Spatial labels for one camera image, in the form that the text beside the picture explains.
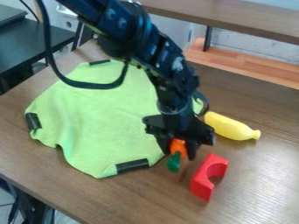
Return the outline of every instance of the green cloth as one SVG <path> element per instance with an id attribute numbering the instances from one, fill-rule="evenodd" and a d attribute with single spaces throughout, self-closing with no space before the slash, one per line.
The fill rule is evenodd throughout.
<path id="1" fill-rule="evenodd" d="M 68 78 L 109 83 L 123 63 L 111 61 L 77 66 Z M 120 87 L 89 90 L 57 81 L 25 113 L 35 113 L 42 128 L 30 135 L 41 143 L 61 146 L 66 161 L 76 169 L 105 178 L 117 174 L 115 165 L 147 158 L 155 164 L 163 153 L 156 139 L 144 131 L 142 118 L 159 114 L 156 92 L 143 70 L 129 66 Z"/>

